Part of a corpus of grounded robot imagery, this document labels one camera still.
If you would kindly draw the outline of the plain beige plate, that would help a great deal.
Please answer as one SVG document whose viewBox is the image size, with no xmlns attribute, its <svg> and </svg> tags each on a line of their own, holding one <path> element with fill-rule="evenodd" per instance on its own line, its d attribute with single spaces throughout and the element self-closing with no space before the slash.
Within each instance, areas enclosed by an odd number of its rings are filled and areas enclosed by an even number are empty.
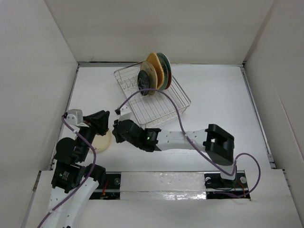
<svg viewBox="0 0 304 228">
<path fill-rule="evenodd" d="M 107 131 L 105 135 L 96 135 L 92 142 L 95 152 L 98 154 L 105 151 L 110 146 L 111 140 L 112 136 L 110 131 Z"/>
</svg>

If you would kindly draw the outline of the black round plate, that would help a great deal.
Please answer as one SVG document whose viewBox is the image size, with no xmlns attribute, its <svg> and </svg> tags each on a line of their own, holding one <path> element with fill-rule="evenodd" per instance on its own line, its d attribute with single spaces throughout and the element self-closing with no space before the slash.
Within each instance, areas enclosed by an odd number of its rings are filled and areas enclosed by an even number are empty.
<svg viewBox="0 0 304 228">
<path fill-rule="evenodd" d="M 138 73 L 138 77 L 137 77 L 137 86 L 138 86 L 138 89 L 141 90 L 141 94 L 143 96 L 146 96 L 148 95 L 148 90 L 145 91 L 145 89 L 149 89 L 150 88 L 150 80 L 149 80 L 149 76 L 148 74 L 144 71 L 144 70 L 141 70 L 139 73 Z"/>
</svg>

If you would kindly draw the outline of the beige bird pattern plate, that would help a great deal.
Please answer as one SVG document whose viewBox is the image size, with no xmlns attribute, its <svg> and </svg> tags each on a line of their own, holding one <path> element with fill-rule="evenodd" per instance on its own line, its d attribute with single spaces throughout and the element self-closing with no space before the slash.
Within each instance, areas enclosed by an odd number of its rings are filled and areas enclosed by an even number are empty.
<svg viewBox="0 0 304 228">
<path fill-rule="evenodd" d="M 140 71 L 141 70 L 144 70 L 149 76 L 150 89 L 156 89 L 158 80 L 157 80 L 157 74 L 156 74 L 156 71 L 155 71 L 153 65 L 145 60 L 141 63 Z"/>
</svg>

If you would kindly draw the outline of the light green flower plate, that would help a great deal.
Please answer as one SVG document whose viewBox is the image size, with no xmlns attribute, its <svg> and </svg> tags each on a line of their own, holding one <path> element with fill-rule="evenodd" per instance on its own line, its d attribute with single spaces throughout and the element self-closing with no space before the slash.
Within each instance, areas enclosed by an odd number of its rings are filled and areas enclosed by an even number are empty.
<svg viewBox="0 0 304 228">
<path fill-rule="evenodd" d="M 160 63 L 161 63 L 161 66 L 162 66 L 162 69 L 164 72 L 164 82 L 163 82 L 162 86 L 160 87 L 160 90 L 162 91 L 162 90 L 166 90 L 168 87 L 169 70 L 168 70 L 165 60 L 161 56 L 159 56 L 159 60 L 160 60 Z"/>
</svg>

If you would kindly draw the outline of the square woven bamboo tray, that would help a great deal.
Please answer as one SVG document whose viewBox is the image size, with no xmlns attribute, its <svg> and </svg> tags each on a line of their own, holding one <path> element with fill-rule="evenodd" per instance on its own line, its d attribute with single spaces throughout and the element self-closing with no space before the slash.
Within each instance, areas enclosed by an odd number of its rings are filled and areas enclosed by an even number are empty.
<svg viewBox="0 0 304 228">
<path fill-rule="evenodd" d="M 160 63 L 160 60 L 156 53 L 152 52 L 148 55 L 146 59 L 150 64 L 153 65 L 156 74 L 157 74 L 157 89 L 160 90 L 160 87 L 162 86 L 164 82 L 164 72 Z"/>
</svg>

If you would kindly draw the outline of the red and teal plate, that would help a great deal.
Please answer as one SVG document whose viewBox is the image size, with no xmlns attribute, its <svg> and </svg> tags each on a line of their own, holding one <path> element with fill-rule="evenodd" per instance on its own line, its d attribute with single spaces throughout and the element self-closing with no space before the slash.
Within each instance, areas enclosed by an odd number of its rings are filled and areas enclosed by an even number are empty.
<svg viewBox="0 0 304 228">
<path fill-rule="evenodd" d="M 169 59 L 167 58 L 167 56 L 164 53 L 158 52 L 157 56 L 158 57 L 161 56 L 165 60 L 166 65 L 168 67 L 168 70 L 169 70 L 169 83 L 168 83 L 168 87 L 167 87 L 167 89 L 168 89 L 170 87 L 171 81 L 172 81 L 171 63 L 170 63 Z"/>
</svg>

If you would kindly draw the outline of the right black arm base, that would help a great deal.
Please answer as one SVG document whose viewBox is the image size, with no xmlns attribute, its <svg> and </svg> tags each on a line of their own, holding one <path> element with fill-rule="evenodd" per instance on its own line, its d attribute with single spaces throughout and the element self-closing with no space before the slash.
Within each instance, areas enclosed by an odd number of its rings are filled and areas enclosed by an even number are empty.
<svg viewBox="0 0 304 228">
<path fill-rule="evenodd" d="M 244 171 L 238 171 L 234 180 L 222 179 L 220 172 L 204 173 L 206 198 L 208 200 L 250 199 Z"/>
</svg>

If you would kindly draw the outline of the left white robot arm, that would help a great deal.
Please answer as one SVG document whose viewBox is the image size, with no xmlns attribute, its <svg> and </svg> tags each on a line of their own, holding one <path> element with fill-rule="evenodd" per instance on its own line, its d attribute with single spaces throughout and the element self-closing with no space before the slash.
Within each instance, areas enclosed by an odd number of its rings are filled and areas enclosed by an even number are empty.
<svg viewBox="0 0 304 228">
<path fill-rule="evenodd" d="M 109 111 L 83 116 L 79 109 L 65 112 L 61 120 L 76 135 L 56 144 L 56 166 L 51 181 L 47 214 L 40 228 L 73 228 L 86 202 L 97 188 L 107 185 L 106 169 L 96 164 L 92 142 L 108 132 Z"/>
</svg>

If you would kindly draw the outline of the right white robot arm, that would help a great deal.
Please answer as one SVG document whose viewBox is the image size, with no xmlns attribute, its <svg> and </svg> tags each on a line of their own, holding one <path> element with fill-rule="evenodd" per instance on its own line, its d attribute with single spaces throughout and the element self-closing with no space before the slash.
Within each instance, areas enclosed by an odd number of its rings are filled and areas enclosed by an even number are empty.
<svg viewBox="0 0 304 228">
<path fill-rule="evenodd" d="M 117 143 L 128 142 L 146 152 L 173 149 L 196 150 L 220 170 L 219 181 L 230 187 L 237 181 L 234 136 L 216 124 L 207 129 L 174 132 L 160 128 L 141 128 L 132 120 L 116 120 L 112 134 Z"/>
</svg>

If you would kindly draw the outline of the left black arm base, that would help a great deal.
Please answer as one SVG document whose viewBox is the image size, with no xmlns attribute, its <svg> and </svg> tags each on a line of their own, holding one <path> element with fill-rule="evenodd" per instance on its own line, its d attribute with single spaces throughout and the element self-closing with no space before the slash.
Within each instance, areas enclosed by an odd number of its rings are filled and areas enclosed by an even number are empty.
<svg viewBox="0 0 304 228">
<path fill-rule="evenodd" d="M 90 196 L 90 200 L 119 200 L 121 173 L 108 172 L 103 186 L 98 187 Z"/>
</svg>

